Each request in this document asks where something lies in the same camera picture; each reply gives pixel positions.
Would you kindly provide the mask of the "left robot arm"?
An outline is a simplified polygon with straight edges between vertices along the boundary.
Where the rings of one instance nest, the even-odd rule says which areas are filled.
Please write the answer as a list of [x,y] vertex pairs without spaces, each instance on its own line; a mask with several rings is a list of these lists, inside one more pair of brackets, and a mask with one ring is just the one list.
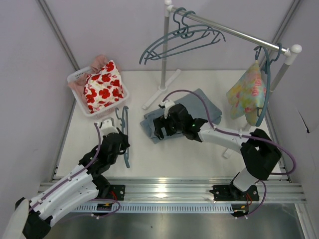
[[103,136],[68,175],[30,199],[22,229],[25,238],[44,238],[60,219],[88,201],[106,200],[107,209],[119,204],[112,185],[102,174],[129,146],[128,136],[119,129]]

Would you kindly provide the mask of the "light blue denim skirt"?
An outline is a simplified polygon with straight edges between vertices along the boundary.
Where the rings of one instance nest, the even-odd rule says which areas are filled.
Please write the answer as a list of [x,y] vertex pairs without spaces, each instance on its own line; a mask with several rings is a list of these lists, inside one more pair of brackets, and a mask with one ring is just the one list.
[[[194,92],[204,100],[210,115],[210,119],[213,122],[213,124],[220,124],[222,120],[222,111],[215,104],[212,103],[212,101],[206,96],[206,94],[201,89],[196,89]],[[176,100],[175,103],[184,105],[193,118],[201,118],[208,120],[205,107],[197,96],[188,93],[184,97]],[[163,114],[164,109],[159,108],[157,110],[145,114],[144,119],[140,122],[140,125],[144,133],[148,138],[151,139],[151,141],[154,144],[159,143],[160,140],[154,134],[155,126],[153,120],[157,119]]]

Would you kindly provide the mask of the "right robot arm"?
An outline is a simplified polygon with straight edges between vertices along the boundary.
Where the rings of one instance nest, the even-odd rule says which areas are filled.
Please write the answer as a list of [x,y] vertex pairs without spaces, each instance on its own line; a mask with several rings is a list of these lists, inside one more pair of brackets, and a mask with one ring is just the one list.
[[255,183],[271,175],[282,154],[261,129],[253,132],[218,129],[207,119],[193,118],[182,104],[166,103],[164,114],[153,120],[155,136],[183,134],[189,140],[213,143],[239,153],[245,167],[228,185],[216,185],[210,193],[216,201],[258,201]]

